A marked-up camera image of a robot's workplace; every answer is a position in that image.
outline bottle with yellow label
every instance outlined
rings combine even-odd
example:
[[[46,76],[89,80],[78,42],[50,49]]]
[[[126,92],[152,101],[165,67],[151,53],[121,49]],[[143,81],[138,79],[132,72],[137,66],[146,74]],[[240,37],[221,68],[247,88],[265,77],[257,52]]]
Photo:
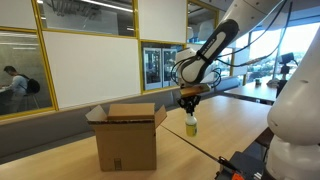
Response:
[[[193,114],[190,113],[187,113],[186,132],[190,137],[197,135],[197,119],[193,116]]]

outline wooden table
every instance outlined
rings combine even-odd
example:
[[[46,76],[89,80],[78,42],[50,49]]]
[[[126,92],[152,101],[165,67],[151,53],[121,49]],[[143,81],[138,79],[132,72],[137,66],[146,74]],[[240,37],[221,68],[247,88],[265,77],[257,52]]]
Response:
[[[223,93],[235,97],[246,97],[274,102],[276,100],[277,88],[269,87],[266,83],[256,86],[255,82],[252,82],[244,86],[224,91]]]
[[[157,170],[100,171],[95,137],[0,166],[1,180],[213,179],[219,164],[163,127],[157,128]]]
[[[161,126],[215,158],[230,159],[235,151],[243,152],[267,128],[270,108],[269,105],[215,96],[201,101],[195,109],[196,137],[186,135],[186,112],[182,108],[169,111]]]

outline cardboard box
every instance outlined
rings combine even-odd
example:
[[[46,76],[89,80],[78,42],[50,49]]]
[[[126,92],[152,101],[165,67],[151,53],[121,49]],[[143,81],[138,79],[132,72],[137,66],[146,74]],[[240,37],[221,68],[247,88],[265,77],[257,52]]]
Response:
[[[156,128],[167,117],[154,103],[112,104],[106,115],[101,106],[86,114],[96,132],[102,171],[154,170],[157,165]]]

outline window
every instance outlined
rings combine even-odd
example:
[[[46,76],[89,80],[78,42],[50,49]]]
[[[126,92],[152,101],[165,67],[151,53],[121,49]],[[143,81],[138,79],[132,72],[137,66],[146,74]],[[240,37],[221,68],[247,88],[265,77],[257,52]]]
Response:
[[[195,3],[188,4],[187,42],[204,44],[215,28],[216,11]]]
[[[281,56],[283,54],[293,52],[295,60],[300,63],[319,26],[320,23],[288,27],[282,40],[278,55]],[[254,40],[262,32],[263,31],[252,32],[251,40]],[[280,33],[281,30],[268,31],[257,42],[253,43],[250,46],[250,59],[268,55],[272,52],[279,42]],[[279,74],[282,65],[277,62],[278,58],[276,57],[276,52],[267,59],[248,67],[247,82],[252,82],[256,78],[262,78],[262,81],[267,82],[273,78],[273,74],[274,78],[282,78],[282,75]],[[290,66],[290,72],[287,76],[287,80],[297,68],[294,62],[290,62],[288,66]]]
[[[134,36],[132,0],[38,0],[49,29]]]
[[[251,42],[257,39],[264,30],[254,31],[251,34]],[[267,31],[256,42],[250,46],[249,59],[255,59],[270,54],[278,45],[280,40],[281,30]],[[248,66],[247,82],[253,82],[257,78],[262,78],[262,81],[272,79],[272,73],[276,60],[275,51],[268,58]]]
[[[0,85],[8,87],[13,77],[4,70],[12,66],[18,73],[33,78],[40,83],[40,91],[26,96],[13,89],[0,90],[0,115],[52,107],[48,83],[45,75],[41,48],[36,33],[0,30]]]
[[[228,64],[231,64],[231,59],[232,59],[232,48],[225,48],[221,52],[222,57],[219,59],[222,60],[223,62],[226,62]],[[228,77],[230,76],[230,66],[223,64],[219,61],[214,61],[215,62],[215,67],[221,69],[221,77]]]
[[[182,45],[142,42],[141,47],[144,90],[176,86],[171,80],[171,69]]]
[[[244,34],[235,41],[235,48],[243,48],[248,45],[249,33]]]
[[[292,52],[294,60],[300,64],[304,55],[308,51],[319,26],[320,23],[314,23],[289,27],[281,44],[280,55]],[[287,79],[289,79],[296,70],[297,65],[293,61],[289,62],[287,65],[290,67],[289,74],[287,75]],[[275,70],[275,77],[277,79],[281,79],[282,77],[282,75],[279,74],[281,67],[282,65],[277,63]]]

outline white wall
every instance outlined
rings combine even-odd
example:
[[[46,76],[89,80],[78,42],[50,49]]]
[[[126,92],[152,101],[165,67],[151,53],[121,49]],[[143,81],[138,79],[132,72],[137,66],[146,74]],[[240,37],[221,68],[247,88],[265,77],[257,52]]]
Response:
[[[140,38],[186,42],[187,0],[138,0]]]
[[[59,108],[140,94],[136,39],[43,35]]]
[[[0,26],[36,29],[31,0],[0,0]]]

